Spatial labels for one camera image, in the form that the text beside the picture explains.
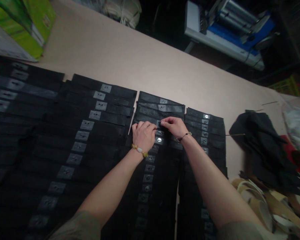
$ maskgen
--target black fabric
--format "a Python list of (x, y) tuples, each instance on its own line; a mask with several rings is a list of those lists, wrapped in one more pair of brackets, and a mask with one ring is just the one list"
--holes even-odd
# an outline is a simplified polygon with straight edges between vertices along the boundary
[[(134, 171), (118, 208), (102, 229), (102, 239), (174, 239), (182, 145), (161, 127), (160, 120), (168, 116), (183, 119), (184, 110), (182, 104), (140, 92), (133, 123), (156, 124), (155, 144)], [(131, 144), (130, 134), (120, 157)]]
[(63, 77), (0, 57), (0, 239), (46, 238), (121, 160), (137, 92)]
[[(188, 108), (185, 124), (202, 149), (227, 177), (223, 119)], [(178, 193), (180, 204), (178, 206), (177, 239), (215, 239), (217, 228), (202, 201), (194, 173), (185, 153), (180, 165)]]
[(300, 195), (300, 178), (286, 156), (286, 142), (276, 133), (265, 113), (240, 114), (229, 133), (244, 134), (232, 138), (251, 155), (252, 173), (270, 186)]

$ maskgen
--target beige tabletop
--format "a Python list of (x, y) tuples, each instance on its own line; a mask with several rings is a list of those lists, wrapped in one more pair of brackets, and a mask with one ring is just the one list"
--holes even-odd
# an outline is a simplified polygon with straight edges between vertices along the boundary
[[(266, 112), (286, 134), (277, 92), (248, 82), (130, 29), (71, 0), (52, 0), (57, 13), (44, 56), (33, 65), (145, 91), (224, 118), (228, 133), (246, 109)], [(226, 139), (229, 180), (244, 167), (244, 152)]]

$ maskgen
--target thin cord bracelet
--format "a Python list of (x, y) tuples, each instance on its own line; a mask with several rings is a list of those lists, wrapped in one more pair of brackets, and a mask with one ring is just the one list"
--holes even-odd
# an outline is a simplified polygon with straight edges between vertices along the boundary
[(180, 142), (180, 141), (181, 141), (185, 136), (187, 136), (188, 134), (189, 134), (190, 136), (192, 135), (191, 132), (188, 132), (188, 133), (186, 133), (182, 138), (179, 138), (178, 141)]

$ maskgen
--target gray sleeve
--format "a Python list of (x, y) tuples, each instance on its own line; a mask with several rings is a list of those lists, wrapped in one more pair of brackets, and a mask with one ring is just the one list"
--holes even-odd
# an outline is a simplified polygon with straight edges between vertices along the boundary
[(76, 213), (52, 234), (49, 240), (100, 240), (101, 226), (97, 219), (89, 212)]
[(270, 240), (274, 235), (264, 227), (252, 222), (233, 222), (223, 226), (218, 232), (219, 240)]

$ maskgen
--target beaded bracelet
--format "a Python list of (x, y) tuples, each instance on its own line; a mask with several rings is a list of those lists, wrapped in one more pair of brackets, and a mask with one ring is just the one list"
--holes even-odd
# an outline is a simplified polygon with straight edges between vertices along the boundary
[(139, 153), (142, 153), (143, 157), (147, 157), (148, 153), (147, 152), (143, 152), (142, 148), (139, 148), (137, 145), (131, 144), (131, 147), (136, 149)]
[(180, 141), (181, 141), (185, 136), (187, 136), (188, 134), (189, 134), (190, 136), (192, 135), (191, 132), (188, 132), (188, 133), (186, 133), (182, 138), (179, 138), (178, 141), (180, 142)]

